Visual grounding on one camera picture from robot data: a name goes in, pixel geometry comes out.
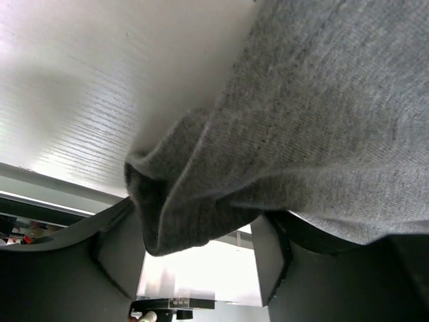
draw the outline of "gray fabric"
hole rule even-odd
[[[360,244],[428,233],[428,36],[427,0],[267,0],[215,108],[127,159],[137,204],[139,180],[165,183],[141,214],[148,250],[204,244],[265,209]]]

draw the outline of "small object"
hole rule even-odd
[[[150,311],[147,312],[147,314],[142,317],[139,322],[156,322],[156,320],[158,319],[158,316],[156,315],[155,312]]]
[[[191,310],[179,310],[176,313],[177,320],[192,320],[194,318],[194,312]]]

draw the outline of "textured white surface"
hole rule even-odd
[[[211,105],[253,0],[0,1],[0,162],[118,196],[151,148]]]

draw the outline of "gray sweatshirt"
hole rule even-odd
[[[215,107],[127,158],[153,255],[290,210],[343,239],[429,232],[429,1],[267,0]]]

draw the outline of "black plastic part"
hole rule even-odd
[[[177,311],[176,320],[192,320],[194,318],[194,312],[189,310]]]
[[[215,309],[215,301],[202,299],[154,299],[134,301],[131,309],[136,312],[155,310],[180,310],[180,309]]]
[[[362,247],[326,233],[288,211],[267,212],[265,216],[279,237],[287,236],[289,240],[315,253],[334,255]]]
[[[259,244],[254,245],[259,277],[282,259],[265,256],[265,261],[258,260],[261,252],[256,250],[265,247],[269,252],[271,243],[267,241],[277,237],[282,243],[290,228],[265,229],[265,234],[272,235],[258,236],[252,226],[254,243]],[[271,322],[429,321],[428,235],[390,236],[368,246],[356,246],[330,236],[325,239],[319,232],[312,240],[322,243],[320,248],[297,233],[287,243],[292,262],[286,278],[269,303]],[[307,248],[319,248],[325,254]]]
[[[0,321],[126,321],[145,255],[139,227],[124,199],[45,242],[0,248],[10,290],[0,292]]]
[[[251,223],[262,306],[268,305],[292,261],[289,241],[266,216]]]

